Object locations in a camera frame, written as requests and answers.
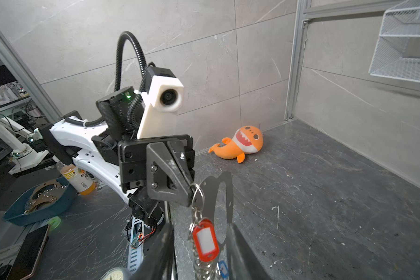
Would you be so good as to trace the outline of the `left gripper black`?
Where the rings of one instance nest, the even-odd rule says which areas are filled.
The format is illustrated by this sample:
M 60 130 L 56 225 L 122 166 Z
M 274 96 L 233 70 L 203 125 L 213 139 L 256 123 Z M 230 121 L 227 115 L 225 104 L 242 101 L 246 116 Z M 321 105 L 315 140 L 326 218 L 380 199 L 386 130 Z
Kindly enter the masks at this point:
M 192 136 L 120 141 L 118 153 L 123 193 L 145 186 L 147 180 L 149 198 L 191 205 L 195 155 Z

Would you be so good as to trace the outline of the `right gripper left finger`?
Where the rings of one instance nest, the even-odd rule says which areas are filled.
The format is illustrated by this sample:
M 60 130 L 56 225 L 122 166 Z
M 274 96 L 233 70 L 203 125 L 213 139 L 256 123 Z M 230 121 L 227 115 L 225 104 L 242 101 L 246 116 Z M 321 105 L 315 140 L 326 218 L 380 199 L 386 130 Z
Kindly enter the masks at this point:
M 174 228 L 167 223 L 131 280 L 171 280 L 174 256 Z

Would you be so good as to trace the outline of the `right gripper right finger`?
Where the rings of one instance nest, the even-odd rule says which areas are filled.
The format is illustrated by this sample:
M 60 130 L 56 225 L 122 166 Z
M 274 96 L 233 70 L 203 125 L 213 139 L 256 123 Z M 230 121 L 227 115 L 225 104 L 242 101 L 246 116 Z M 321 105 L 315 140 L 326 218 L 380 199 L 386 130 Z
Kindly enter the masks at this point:
M 235 224 L 227 226 L 226 247 L 230 280 L 271 279 Z

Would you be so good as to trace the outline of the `silver metal plate keychain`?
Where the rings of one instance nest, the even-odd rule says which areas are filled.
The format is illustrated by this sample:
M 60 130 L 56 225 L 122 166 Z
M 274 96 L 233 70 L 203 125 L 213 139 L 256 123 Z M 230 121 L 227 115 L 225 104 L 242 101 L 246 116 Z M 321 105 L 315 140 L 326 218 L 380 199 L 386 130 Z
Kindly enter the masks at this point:
M 233 177 L 228 170 L 223 171 L 219 177 L 209 176 L 200 184 L 205 196 L 205 201 L 202 202 L 203 216 L 212 220 L 215 226 L 217 225 L 215 211 L 217 209 L 218 194 L 221 185 L 225 186 L 226 204 L 223 209 L 226 211 L 226 228 L 228 228 L 228 226 L 233 223 L 234 214 Z

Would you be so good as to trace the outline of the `red key tag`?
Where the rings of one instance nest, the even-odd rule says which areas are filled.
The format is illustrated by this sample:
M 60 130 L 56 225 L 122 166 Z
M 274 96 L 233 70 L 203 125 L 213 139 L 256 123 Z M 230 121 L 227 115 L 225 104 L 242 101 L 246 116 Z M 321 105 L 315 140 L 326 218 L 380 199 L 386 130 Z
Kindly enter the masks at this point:
M 219 244 L 212 221 L 204 218 L 191 233 L 199 260 L 204 263 L 214 261 L 219 254 Z

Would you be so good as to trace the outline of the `blue key tag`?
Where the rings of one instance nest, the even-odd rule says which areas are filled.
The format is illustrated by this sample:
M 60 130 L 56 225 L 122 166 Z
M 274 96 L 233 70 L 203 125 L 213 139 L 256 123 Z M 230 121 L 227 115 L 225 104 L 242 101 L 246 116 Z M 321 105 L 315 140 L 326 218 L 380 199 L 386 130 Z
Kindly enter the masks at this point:
M 223 280 L 229 279 L 229 269 L 226 261 L 221 260 L 217 264 L 218 274 Z

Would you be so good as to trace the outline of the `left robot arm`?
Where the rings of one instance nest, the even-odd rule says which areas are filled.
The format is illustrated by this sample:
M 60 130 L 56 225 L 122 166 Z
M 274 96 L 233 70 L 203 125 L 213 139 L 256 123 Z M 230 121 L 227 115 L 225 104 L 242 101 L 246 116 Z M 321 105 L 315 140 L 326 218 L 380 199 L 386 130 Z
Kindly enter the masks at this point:
M 163 218 L 160 202 L 192 205 L 193 139 L 174 135 L 183 84 L 159 77 L 149 92 L 128 86 L 97 101 L 104 122 L 88 127 L 67 117 L 41 130 L 60 161 L 91 173 L 148 226 Z

